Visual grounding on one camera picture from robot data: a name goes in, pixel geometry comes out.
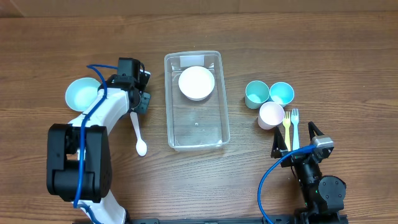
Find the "cup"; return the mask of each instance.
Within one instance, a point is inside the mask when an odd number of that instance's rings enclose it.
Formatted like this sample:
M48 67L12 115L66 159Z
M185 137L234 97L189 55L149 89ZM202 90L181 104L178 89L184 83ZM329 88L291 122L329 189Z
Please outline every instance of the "cup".
M260 128L270 130L280 124L284 117L285 111L280 104L267 102L260 108L258 123Z
M69 85L65 92L65 101L74 111L85 111L98 95L99 81L95 78L80 78Z
M286 82L277 82L271 86L269 90L270 101L285 107L294 99L294 90L291 85Z
M244 102L250 109L258 109L268 100L269 88L267 84L259 80L251 81L246 86Z

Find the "table surface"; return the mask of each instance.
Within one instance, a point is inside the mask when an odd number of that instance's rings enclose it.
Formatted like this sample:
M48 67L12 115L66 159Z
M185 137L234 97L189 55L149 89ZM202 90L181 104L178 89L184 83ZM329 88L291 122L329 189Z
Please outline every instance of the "table surface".
M273 133L258 127L243 97L247 83L262 80L295 88L286 109L300 110L301 145L309 121L334 139L320 167L347 183L350 222L398 219L398 12L0 19L0 34L0 223L86 220L47 192L47 131L78 115L64 93L77 78L96 78L85 65L118 57L152 72L141 117L148 154L137 155L128 117L109 136L111 190L133 218L261 216L257 187L275 162ZM167 144L164 57L189 50L222 55L231 141L221 150L177 153ZM270 214L303 206L280 167L262 199Z

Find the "plastic fork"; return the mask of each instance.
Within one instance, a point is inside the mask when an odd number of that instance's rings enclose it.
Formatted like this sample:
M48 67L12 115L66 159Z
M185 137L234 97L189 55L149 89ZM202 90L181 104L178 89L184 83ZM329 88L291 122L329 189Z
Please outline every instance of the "plastic fork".
M292 124L293 124L293 150L300 148L299 140L299 109L293 108L292 111Z
M290 128L290 112L286 111L285 112L285 118L282 123L285 127L285 144L287 146L287 150L291 151L292 148L290 147L290 134L289 134L289 128Z

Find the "gray plastic container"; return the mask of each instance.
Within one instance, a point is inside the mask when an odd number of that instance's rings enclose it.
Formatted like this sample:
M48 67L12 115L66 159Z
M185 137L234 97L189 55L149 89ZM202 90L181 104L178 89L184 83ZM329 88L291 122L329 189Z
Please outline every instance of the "gray plastic container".
M178 87L181 73L192 66L207 68L215 87L201 101L189 100ZM213 149L230 139L223 64L217 51L168 54L164 58L167 137L176 151Z

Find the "spoon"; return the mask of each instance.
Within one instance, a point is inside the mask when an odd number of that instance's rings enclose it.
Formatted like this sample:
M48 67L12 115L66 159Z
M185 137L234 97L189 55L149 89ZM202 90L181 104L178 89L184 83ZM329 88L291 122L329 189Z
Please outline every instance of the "spoon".
M139 123L138 123L138 115L135 112L130 113L130 118L132 122L132 126L134 127L134 130L136 131L136 136L137 136L137 145L136 149L137 152L140 156L144 156L147 154L147 144L144 142L144 140L141 139L141 133L139 131Z

